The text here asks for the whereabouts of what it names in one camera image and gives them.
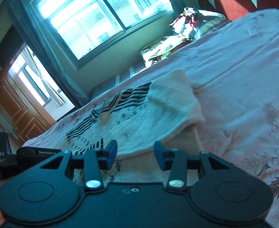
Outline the cream knitted patterned sweater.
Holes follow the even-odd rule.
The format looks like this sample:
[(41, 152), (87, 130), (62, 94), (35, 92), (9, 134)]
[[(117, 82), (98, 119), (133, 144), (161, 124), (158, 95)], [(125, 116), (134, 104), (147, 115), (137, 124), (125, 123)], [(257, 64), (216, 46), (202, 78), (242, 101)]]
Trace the cream knitted patterned sweater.
[(115, 163), (101, 172), (105, 183), (164, 182), (168, 173), (158, 167), (154, 143), (198, 155), (202, 146), (196, 128), (204, 121), (186, 74), (175, 70), (106, 99), (67, 132), (64, 147), (78, 155), (115, 140)]

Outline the crumpled red white clothes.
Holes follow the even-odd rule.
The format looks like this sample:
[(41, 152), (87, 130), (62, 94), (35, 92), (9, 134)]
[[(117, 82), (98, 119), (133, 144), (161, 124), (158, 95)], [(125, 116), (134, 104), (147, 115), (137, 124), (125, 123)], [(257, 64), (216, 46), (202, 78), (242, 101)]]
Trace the crumpled red white clothes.
[(179, 14), (169, 26), (173, 32), (179, 34), (180, 36), (194, 39), (196, 35), (196, 25), (199, 21), (199, 17), (201, 16), (202, 14), (198, 9), (185, 7), (184, 11)]

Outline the brown wooden door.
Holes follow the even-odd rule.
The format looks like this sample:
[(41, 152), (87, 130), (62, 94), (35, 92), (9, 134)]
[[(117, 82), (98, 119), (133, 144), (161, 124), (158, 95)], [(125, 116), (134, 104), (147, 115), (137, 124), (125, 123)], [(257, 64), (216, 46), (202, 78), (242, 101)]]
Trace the brown wooden door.
[(55, 124), (21, 81), (0, 70), (0, 125), (19, 146)]

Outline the striped side mattress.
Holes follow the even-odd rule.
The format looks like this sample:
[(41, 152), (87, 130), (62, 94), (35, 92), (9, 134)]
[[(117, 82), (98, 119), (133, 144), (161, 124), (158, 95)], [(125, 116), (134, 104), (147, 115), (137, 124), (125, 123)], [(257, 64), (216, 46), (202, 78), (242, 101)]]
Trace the striped side mattress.
[(106, 92), (109, 89), (112, 89), (113, 87), (119, 85), (120, 83), (126, 81), (127, 79), (133, 77), (138, 72), (144, 70), (146, 68), (144, 62), (138, 62), (128, 69), (126, 69), (124, 72), (120, 73), (119, 75), (116, 75), (103, 83), (95, 86), (92, 90), (92, 96), (91, 100), (95, 99), (102, 93)]

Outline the pink floral bed sheet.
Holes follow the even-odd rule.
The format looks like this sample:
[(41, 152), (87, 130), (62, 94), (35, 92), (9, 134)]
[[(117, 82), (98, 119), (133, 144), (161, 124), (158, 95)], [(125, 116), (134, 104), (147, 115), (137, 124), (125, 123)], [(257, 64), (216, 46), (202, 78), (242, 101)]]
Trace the pink floral bed sheet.
[(279, 227), (279, 10), (260, 10), (228, 23), (142, 70), (66, 116), (28, 147), (65, 149), (67, 132), (93, 109), (126, 89), (182, 70), (204, 123), (202, 150), (233, 163), (270, 186), (267, 221)]

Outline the white balcony curtain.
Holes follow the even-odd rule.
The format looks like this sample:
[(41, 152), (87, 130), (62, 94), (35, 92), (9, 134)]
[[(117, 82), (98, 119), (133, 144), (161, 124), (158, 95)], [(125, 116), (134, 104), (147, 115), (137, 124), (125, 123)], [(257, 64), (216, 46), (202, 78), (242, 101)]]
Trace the white balcony curtain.
[(34, 55), (29, 46), (21, 52), (22, 58), (25, 60), (25, 70), (35, 82), (37, 87), (46, 96), (47, 99), (51, 99), (57, 107), (61, 107), (65, 103), (65, 99), (59, 93), (59, 87), (51, 79), (50, 75), (42, 66), (42, 63)]

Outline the teal left curtain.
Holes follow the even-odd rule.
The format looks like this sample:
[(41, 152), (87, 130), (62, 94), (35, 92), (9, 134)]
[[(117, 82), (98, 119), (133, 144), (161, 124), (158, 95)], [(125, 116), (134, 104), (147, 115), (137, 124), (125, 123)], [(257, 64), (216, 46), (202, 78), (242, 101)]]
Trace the teal left curtain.
[(42, 65), (75, 107), (83, 107), (90, 100), (80, 87), (65, 73), (53, 51), (42, 26), (35, 18), (32, 5), (25, 0), (5, 0), (8, 15), (22, 39), (30, 46)]

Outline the striped pillow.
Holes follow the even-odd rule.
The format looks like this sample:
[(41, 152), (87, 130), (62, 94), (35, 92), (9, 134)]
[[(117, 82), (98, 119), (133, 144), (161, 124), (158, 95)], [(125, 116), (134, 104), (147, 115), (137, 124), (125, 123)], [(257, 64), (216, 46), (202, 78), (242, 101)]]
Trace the striped pillow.
[(194, 25), (194, 38), (197, 40), (213, 30), (228, 24), (230, 20), (217, 12), (208, 10), (198, 10)]

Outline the large sliding window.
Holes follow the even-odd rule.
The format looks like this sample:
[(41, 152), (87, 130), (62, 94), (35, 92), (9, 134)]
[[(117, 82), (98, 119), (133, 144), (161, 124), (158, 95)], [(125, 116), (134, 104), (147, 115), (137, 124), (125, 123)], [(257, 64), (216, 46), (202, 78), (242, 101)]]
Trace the large sliding window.
[(43, 21), (68, 51), (81, 60), (95, 49), (171, 12), (169, 0), (35, 0)]

